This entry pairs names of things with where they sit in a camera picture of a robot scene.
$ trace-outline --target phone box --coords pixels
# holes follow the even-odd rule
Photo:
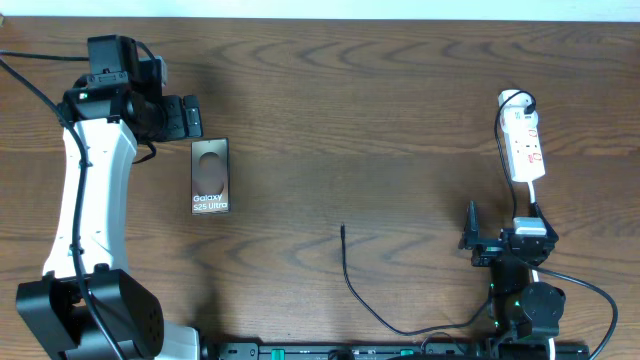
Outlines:
[[[191,143],[191,213],[229,212],[229,139]]]

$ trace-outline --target robotic arm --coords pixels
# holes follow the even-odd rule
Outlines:
[[[129,172],[139,143],[201,137],[195,96],[162,96],[166,66],[121,36],[90,38],[91,75],[64,94],[59,109],[72,119],[86,151],[79,224],[80,270],[104,325],[127,359],[200,358],[196,330],[165,321],[155,296],[128,272],[125,219]],[[111,359],[113,349],[81,299],[72,256],[72,225],[81,168],[69,129],[58,231],[40,281],[20,284],[18,312],[52,359]]]

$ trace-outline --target white power strip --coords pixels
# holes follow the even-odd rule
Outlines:
[[[518,90],[505,90],[498,96],[498,105]],[[518,94],[502,108],[500,126],[504,131],[509,158],[511,180],[531,182],[545,174],[542,149],[538,138],[538,113],[525,114],[525,108],[533,99]]]

